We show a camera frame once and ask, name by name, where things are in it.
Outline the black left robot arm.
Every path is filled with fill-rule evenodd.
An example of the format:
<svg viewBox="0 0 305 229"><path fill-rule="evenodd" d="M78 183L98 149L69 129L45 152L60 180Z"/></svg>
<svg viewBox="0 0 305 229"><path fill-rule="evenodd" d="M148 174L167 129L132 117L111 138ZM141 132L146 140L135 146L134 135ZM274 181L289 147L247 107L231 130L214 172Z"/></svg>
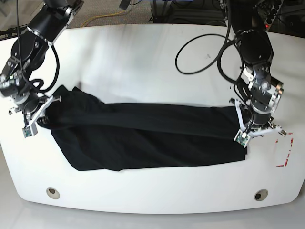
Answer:
<svg viewBox="0 0 305 229"><path fill-rule="evenodd" d="M217 68L221 76L233 84L239 99L231 99L235 105L239 126L234 141L246 147L250 140L271 132L286 135L286 131L274 124L272 115L277 110L284 89L283 83L271 75L274 51L260 17L257 0L221 0L220 7L227 20L227 33L219 52ZM236 79L228 77L221 66L224 51L235 47L241 58L241 72Z"/></svg>

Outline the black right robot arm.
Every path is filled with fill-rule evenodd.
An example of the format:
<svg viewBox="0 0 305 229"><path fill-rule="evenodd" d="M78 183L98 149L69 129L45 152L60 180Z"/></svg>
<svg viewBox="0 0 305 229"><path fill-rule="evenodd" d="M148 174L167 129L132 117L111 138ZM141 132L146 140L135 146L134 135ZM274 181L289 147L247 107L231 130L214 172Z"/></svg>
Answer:
<svg viewBox="0 0 305 229"><path fill-rule="evenodd" d="M40 11L29 22L24 33L17 30L17 40L0 74L0 94L14 100L28 126L37 111L48 102L46 95L58 80L60 63L55 41L69 26L84 2L82 0L46 0ZM55 61L55 76L47 88L42 79L30 79L41 67L45 54L51 49Z"/></svg>

